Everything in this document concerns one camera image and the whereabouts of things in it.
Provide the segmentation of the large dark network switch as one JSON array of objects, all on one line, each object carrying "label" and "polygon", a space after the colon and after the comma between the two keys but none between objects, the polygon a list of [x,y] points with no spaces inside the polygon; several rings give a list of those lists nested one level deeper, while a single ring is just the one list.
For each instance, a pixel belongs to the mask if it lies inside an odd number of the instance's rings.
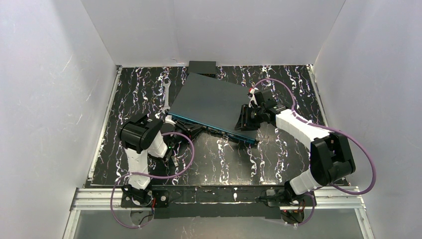
[{"label": "large dark network switch", "polygon": [[174,119],[197,123],[231,138],[256,144],[257,131],[235,130],[241,107],[249,103],[247,87],[190,73],[171,104]]}]

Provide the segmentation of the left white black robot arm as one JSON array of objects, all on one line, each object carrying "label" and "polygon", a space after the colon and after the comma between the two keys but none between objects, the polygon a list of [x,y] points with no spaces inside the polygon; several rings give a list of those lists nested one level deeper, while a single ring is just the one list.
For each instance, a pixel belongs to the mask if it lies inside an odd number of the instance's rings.
[{"label": "left white black robot arm", "polygon": [[[193,163],[194,139],[203,127],[197,123],[149,118],[148,115],[132,117],[119,131],[119,139],[129,166],[129,188],[145,190],[152,178],[171,179],[185,173]],[[183,170],[171,176],[149,174],[148,157],[159,159],[170,157],[176,143],[186,141],[192,151],[191,160]]]}]

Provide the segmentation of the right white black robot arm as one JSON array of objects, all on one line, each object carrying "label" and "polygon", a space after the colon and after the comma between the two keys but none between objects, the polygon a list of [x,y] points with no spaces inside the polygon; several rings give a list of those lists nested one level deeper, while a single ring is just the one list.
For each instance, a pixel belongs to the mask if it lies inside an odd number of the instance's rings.
[{"label": "right white black robot arm", "polygon": [[310,152],[310,166],[299,176],[288,180],[282,193],[285,199],[294,199],[311,190],[327,186],[356,170],[347,137],[321,127],[285,107],[242,105],[236,130],[258,129],[263,122],[272,123],[301,142]]}]

